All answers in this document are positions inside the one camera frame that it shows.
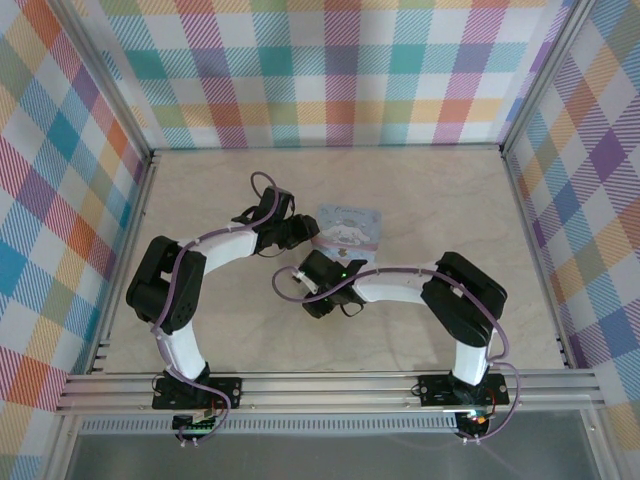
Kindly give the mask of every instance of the enclosure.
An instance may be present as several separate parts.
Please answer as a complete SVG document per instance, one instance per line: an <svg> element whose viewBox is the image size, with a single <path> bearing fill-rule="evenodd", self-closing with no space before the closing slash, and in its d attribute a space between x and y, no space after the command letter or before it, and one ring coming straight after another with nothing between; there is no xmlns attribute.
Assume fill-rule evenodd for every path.
<svg viewBox="0 0 640 480"><path fill-rule="evenodd" d="M637 0L0 4L0 478L638 478ZM198 349L241 398L182 450L127 288L152 239L257 205L254 171L320 233L204 277ZM275 294L329 208L379 224L334 229L345 263L453 251L506 289L503 431L416 396L460 358L424 305Z"/></svg>

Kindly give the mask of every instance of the wire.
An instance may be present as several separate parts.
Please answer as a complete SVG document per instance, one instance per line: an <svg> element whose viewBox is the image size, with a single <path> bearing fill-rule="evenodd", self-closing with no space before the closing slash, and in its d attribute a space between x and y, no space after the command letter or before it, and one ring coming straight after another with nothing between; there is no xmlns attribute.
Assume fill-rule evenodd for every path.
<svg viewBox="0 0 640 480"><path fill-rule="evenodd" d="M266 216L262 217L260 220L257 220L255 222L249 223L247 225L239 225L236 227L227 227L227 228L220 228L218 230L213 230L211 232L205 233L204 235L201 235L200 237L190 241L189 243L187 243L184 247L182 247L182 249L180 250L180 252L178 252L178 255L176 256L176 260L173 264L173 272L176 273L175 275L171 275L171 281L169 283L169 291L167 292L167 299L164 303L164 307L162 308L162 312L160 312L160 315L158 316L156 322L153 324L153 327L151 327L151 333L153 333L153 335L156 337L156 343L158 345L158 350L160 351L160 356L162 357L162 359L164 360L164 362L168 365L167 366L167 372L172 375L174 378L180 380L181 382L186 383L187 385L191 385L192 387L195 388L199 388L201 390L205 390L207 392L213 393L214 395L218 395L219 397L221 397L225 404L226 404L226 410L224 412L224 415L222 416L222 418L220 419L219 422L216 423L216 425L214 426L214 428L211 430L211 432L209 432L207 435L205 435L204 437L202 437L199 441L199 443L203 443L206 442L207 440L209 440L214 432L220 428L220 426L224 423L224 421L227 419L227 416L229 415L229 411L231 410L231 399L229 399L229 397L222 392L221 390L218 390L216 388L212 388L206 385L202 385L200 383L196 383L193 380L185 377L184 375L182 375L182 373L175 371L173 369L173 364L171 361L171 356L169 355L169 352L167 351L167 346L164 343L162 334L161 334L161 330L160 330L160 326L162 325L162 323L165 321L165 319L167 318L167 315L169 314L169 310L171 309L171 304L173 303L173 296L175 294L176 291L176 282L178 279L178 271L180 270L180 263L182 262L182 259L184 258L185 254L195 245L198 245L200 242L204 241L204 240L208 240L210 238L216 237L218 235L223 235L223 234L227 234L227 233L232 233L232 232L240 232L240 231L244 231L244 230L250 230L253 227L257 227L258 225L261 225L263 223L265 223L266 221L268 221L273 214L276 212L276 209L278 207L278 202L280 201L280 192L278 191L278 187L276 185L276 182L273 180L273 178L271 178L268 174L264 173L264 172L253 172L251 174L250 177L250 182L251 182L251 187L253 188L253 191L256 192L256 194L261 197L261 195L258 193L256 187L255 187L255 178L256 177L264 177L266 178L269 183L271 183L271 186L273 187L274 191L275 191L275 198L274 198L274 202L273 205L271 206L271 209L269 210L269 213L267 213Z"/></svg>
<svg viewBox="0 0 640 480"><path fill-rule="evenodd" d="M161 374L161 373L158 373L155 377L153 377L153 378L151 379L151 389L152 389L155 393L157 393L157 394L160 394L160 393L161 393L161 392L160 392L160 390L158 390L158 389L157 389L157 387L156 387L156 385L158 384L158 379L159 379L160 377L162 377L162 374Z"/></svg>
<svg viewBox="0 0 640 480"><path fill-rule="evenodd" d="M355 275L353 275L352 277L346 278L345 280L343 280L342 282L338 283L335 287L330 288L329 290L327 290L324 293L318 294L318 295L314 295L313 297L305 297L305 298L295 298L295 297L290 297L284 293L282 293L282 291L278 288L278 282L277 279L278 277L284 273L284 272L291 272L293 274L293 276L298 275L300 272L299 270L294 267L294 266L286 266L286 267L282 267L279 270L276 271L276 273L273 274L273 277L271 278L271 286L273 287L273 290L276 292L276 294L282 298L283 300L286 300L287 302L292 302L292 303L310 303L310 302L317 302L318 300L323 300L331 295L333 295L335 292L337 292L338 290L340 290L342 287L345 287L346 285L349 285L353 282L355 282L356 280L359 280L361 278L365 278L365 277L369 277L371 275L378 275L380 273L413 273L413 274L418 274L418 275L431 275L432 277L436 277L440 280L443 280L445 282L447 282L449 285L451 285L454 288L457 288L458 290L460 290L468 299L471 303L473 303L473 305L478 308L478 310L480 310L482 312L482 314L487 317L487 320L489 320L489 322L491 322L491 325L496 329L496 331L498 332L498 335L500 335L500 339L502 340L502 345L504 347L504 350L501 354L499 355L495 355L493 357L491 357L491 359L488 359L490 361L494 361L494 360L502 360L504 358L507 357L507 355L509 355L509 339L507 338L507 334L505 333L504 329L502 328L502 326L498 323L498 320L496 320L496 318L493 316L493 314L487 309L487 307L484 306L484 304L478 300L478 298L471 293L467 287L465 287L463 284L461 284L460 282L455 281L453 278L449 277L448 275L445 275L441 272L436 272L435 270L427 270L424 268L415 268L415 267L383 267L383 268L377 268L375 270L367 270L364 272L360 272L360 273L356 273Z"/></svg>
<svg viewBox="0 0 640 480"><path fill-rule="evenodd" d="M260 253L260 252L258 252L256 255L258 255L259 257L262 257L262 258L276 258L276 257L279 257L280 255L282 255L286 251L287 251L287 249L283 248L282 250L280 250L278 253L276 253L274 255L265 255L264 253Z"/></svg>
<svg viewBox="0 0 640 480"><path fill-rule="evenodd" d="M520 373L518 372L518 369L516 367L514 367L512 364L508 363L508 362L500 362L497 360L503 360L504 358L507 357L507 355L509 355L509 350L510 350L510 345L509 345L509 339L507 338L507 334L504 331L504 329L502 328L502 326L498 323L498 320L493 316L493 314L487 309L487 307L485 307L483 305L483 303L473 294L471 293L463 284L461 284L460 282L457 282L456 280L454 280L453 278L449 277L448 275L445 275L441 272L437 272L435 270L426 270L426 269L422 269L422 268L415 268L415 267L384 267L384 268L377 268L375 270L367 270L364 272L360 272L357 273L355 275L353 275L352 277L349 277L345 280L343 280L342 282L338 283L335 287L327 290L324 293L321 293L319 295L315 295L313 297L305 297L305 298L295 298L295 297L290 297L284 293L282 293L282 291L278 288L278 276L280 276L282 273L284 272L292 272L294 276L298 275L300 272L299 270L294 267L294 266L286 266L286 267L282 267L279 270L276 271L276 273L273 274L273 277L271 278L271 286L273 287L273 290L276 292L276 294L288 301L288 302L292 302L292 303L299 303L299 304L303 304L303 303L310 303L310 302L317 302L318 300L322 300L325 299L331 295L333 295L335 292L337 292L338 290L340 290L342 287L349 285L353 282L355 282L356 280L359 280L361 278L365 278L371 275L379 275L381 273L413 273L413 274L418 274L418 275L431 275L432 277L438 278L440 280L443 280L445 282L447 282L449 285L451 285L454 288L457 288L458 290L460 290L465 297L467 297L467 299L469 299L469 301L471 303L473 303L473 305L478 308L478 310L480 310L482 312L482 314L487 318L487 320L489 320L489 322L491 323L491 325L493 326L493 328L496 329L496 331L498 332L498 335L500 336L500 340L502 341L502 345L503 345L503 351L502 353L498 354L498 355L493 355L491 357L487 356L487 363L489 364L489 366L497 366L497 367L507 367L511 370L513 370L513 374L516 380L516 396L514 401L511 404L511 408L509 409L509 411L507 412L506 417L504 418L504 420L502 421L502 423L500 423L500 425L498 425L498 427L496 427L494 430L492 430L491 432L488 432L487 434L483 435L482 439L488 439L493 437L494 435L496 435L498 432L502 431L504 429L504 427L509 423L509 421L511 420L511 417L513 417L513 414L515 413L515 409L518 406L518 403L520 402ZM480 438L475 438L475 437L471 437L472 440L476 440L479 442Z"/></svg>
<svg viewBox="0 0 640 480"><path fill-rule="evenodd" d="M496 413L496 394L490 388L487 388L487 392L491 395L491 413L488 418L493 418L493 415Z"/></svg>
<svg viewBox="0 0 640 480"><path fill-rule="evenodd" d="M344 313L345 317L347 318L353 318L355 317L357 314L359 314L362 310L364 310L364 305L360 305L360 310L358 310L355 313L348 313L347 309L344 308L344 305L340 305L340 310L342 310L342 313Z"/></svg>
<svg viewBox="0 0 640 480"><path fill-rule="evenodd" d="M216 408L216 401L215 399L211 401L211 410L212 410L212 415L214 416L214 418L220 416L221 414L224 414L224 419L220 420L219 422L216 422L214 424L213 430L217 430L220 426L222 426L222 422L226 419L227 415L228 415L228 410L225 407L222 407L220 409L220 413L218 413L218 409ZM178 428L178 439L180 440L181 446L186 445L186 439L183 437L183 433L185 431L186 427L182 426L180 428ZM196 438L193 438L193 445L195 447L197 447L199 444L198 440Z"/></svg>

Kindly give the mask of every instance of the plaid wallpaper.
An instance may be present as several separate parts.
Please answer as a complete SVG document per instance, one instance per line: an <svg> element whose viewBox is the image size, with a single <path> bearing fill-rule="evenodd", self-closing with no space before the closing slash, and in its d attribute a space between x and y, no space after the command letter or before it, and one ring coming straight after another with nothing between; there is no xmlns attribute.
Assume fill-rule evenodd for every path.
<svg viewBox="0 0 640 480"><path fill-rule="evenodd" d="M30 479L142 171L45 0L0 0L0 479Z"/></svg>
<svg viewBox="0 0 640 480"><path fill-rule="evenodd" d="M640 472L640 0L600 0L510 163L562 323Z"/></svg>
<svg viewBox="0 0 640 480"><path fill-rule="evenodd" d="M572 0L75 0L158 148L495 142Z"/></svg>

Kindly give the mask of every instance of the aluminum rail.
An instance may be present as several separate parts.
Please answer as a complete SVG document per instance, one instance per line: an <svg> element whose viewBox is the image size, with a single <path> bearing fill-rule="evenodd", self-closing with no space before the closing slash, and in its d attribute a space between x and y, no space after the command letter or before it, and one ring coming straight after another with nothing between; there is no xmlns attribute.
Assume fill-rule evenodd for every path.
<svg viewBox="0 0 640 480"><path fill-rule="evenodd" d="M456 412L472 407L421 407L411 393L418 375L446 372L216 373L243 379L240 407L233 412L399 413ZM58 403L63 415L159 413L151 408L153 374L78 375L69 377ZM505 374L509 395L515 378ZM525 370L521 372L520 410L579 410L604 406L590 370Z"/></svg>

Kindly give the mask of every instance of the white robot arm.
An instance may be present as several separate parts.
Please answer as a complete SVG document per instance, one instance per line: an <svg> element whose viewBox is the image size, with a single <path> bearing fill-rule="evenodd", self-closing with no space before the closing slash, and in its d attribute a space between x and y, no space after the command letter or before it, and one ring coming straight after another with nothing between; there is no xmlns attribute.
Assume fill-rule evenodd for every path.
<svg viewBox="0 0 640 480"><path fill-rule="evenodd" d="M167 301L169 281L166 276L177 275L171 307L157 334L160 348L171 362L167 370L187 380L208 375L208 366L198 349L191 322L204 275L235 259L257 254L273 244L281 249L293 249L318 234L316 221L308 215L292 214L285 218L290 208L294 210L293 195L280 189L278 193L276 196L274 189L268 187L260 197L260 205L247 209L227 225L229 233L191 247L184 255L178 272L173 271L176 256L190 240L175 241L161 236L151 241L127 290L126 300L141 320L154 323ZM278 205L268 221L253 229L234 231L234 227L249 225L267 216L276 197Z"/></svg>
<svg viewBox="0 0 640 480"><path fill-rule="evenodd" d="M435 263L412 266L424 270L438 268ZM375 270L375 267L366 265L361 271L370 270ZM356 280L353 291L366 303L391 300L424 305L422 287L431 279L431 275L412 273L371 275ZM469 385L478 385L487 371L486 359L490 347L491 340L485 347L472 347L456 340L456 361L451 371L453 376Z"/></svg>
<svg viewBox="0 0 640 480"><path fill-rule="evenodd" d="M379 273L385 271L397 273ZM507 298L505 290L471 262L454 252L447 252L441 260L410 267L379 267L354 260L343 266L319 251L313 251L298 268L296 279L309 289L307 299L335 289L354 278L331 295L303 304L316 318L330 313L334 307L382 300L427 305L456 340L456 360L451 371L455 382L462 387L475 387L484 379L488 364L487 353L494 329L486 317L474 307L461 291L456 291L438 277L422 271L440 272L463 284L495 318L499 318Z"/></svg>
<svg viewBox="0 0 640 480"><path fill-rule="evenodd" d="M188 242L189 240L178 241L178 246L182 247ZM255 253L257 244L256 232L242 230L205 240L190 251L204 255L206 263L203 275L206 275L233 260L250 257ZM190 321L171 334L160 332L160 337L160 341L165 345L165 351L171 358L171 367L189 380L198 378L205 369L206 362L198 348L193 322Z"/></svg>

